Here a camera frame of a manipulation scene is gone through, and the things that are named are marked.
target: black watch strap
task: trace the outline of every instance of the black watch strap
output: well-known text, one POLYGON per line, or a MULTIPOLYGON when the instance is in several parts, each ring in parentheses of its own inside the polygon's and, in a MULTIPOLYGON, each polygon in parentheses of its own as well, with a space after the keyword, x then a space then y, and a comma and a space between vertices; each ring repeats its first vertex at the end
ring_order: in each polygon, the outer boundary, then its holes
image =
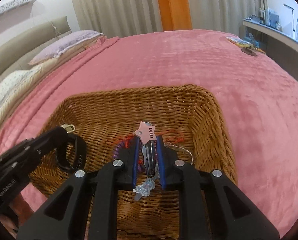
POLYGON ((86 164, 87 144, 80 136, 69 133, 68 141, 56 149, 57 165, 60 170, 67 173, 74 173, 77 170, 83 169, 86 164), (74 145, 75 157, 73 164, 70 164, 66 158, 67 146, 71 143, 74 145))

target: clear plastic item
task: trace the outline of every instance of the clear plastic item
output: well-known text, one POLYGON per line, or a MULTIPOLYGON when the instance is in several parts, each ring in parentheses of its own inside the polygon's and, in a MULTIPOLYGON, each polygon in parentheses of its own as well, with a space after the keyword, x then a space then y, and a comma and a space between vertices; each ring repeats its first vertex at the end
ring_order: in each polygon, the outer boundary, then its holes
POLYGON ((133 190, 136 193, 135 201, 139 201, 142 197, 150 196, 151 190, 153 190, 156 187, 156 183, 154 181, 160 178, 158 164, 156 164, 155 170, 156 172, 153 178, 146 178, 146 180, 143 183, 136 186, 136 189, 133 190))

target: silver bolt head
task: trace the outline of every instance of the silver bolt head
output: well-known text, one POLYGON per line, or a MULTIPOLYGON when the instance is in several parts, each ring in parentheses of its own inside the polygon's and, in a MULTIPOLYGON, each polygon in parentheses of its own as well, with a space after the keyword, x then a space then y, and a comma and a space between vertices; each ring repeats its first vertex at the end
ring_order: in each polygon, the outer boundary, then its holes
POLYGON ((113 166, 115 167, 120 167, 123 164, 122 160, 114 160, 113 161, 113 166))
POLYGON ((175 163, 175 165, 178 166, 178 167, 182 167, 182 166, 184 166, 184 161, 183 161, 183 160, 176 160, 174 163, 175 163))
POLYGON ((221 177, 222 172, 220 170, 214 170, 214 171, 212 171, 212 175, 215 177, 221 177))
POLYGON ((82 178, 85 174, 86 173, 83 170, 78 170, 78 171, 76 171, 75 176, 77 178, 82 178))

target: star-shaped tag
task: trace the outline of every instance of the star-shaped tag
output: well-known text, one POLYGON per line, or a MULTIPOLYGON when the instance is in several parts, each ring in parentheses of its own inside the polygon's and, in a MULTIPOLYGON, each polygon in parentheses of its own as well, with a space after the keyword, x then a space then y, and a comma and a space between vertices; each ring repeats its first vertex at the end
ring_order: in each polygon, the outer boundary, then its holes
POLYGON ((150 140, 156 141, 156 135, 154 134, 155 128, 155 125, 146 125, 144 122, 141 122, 139 129, 133 133, 138 136, 142 144, 145 145, 150 140))

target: beige headboard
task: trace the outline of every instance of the beige headboard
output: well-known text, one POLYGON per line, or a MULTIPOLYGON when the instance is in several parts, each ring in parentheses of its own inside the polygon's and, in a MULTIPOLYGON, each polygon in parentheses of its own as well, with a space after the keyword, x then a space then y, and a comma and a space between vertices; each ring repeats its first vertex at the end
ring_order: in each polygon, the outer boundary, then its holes
POLYGON ((33 27, 2 45, 0 47, 0 82, 15 70, 32 68, 28 62, 45 47, 70 33, 65 16, 33 27))

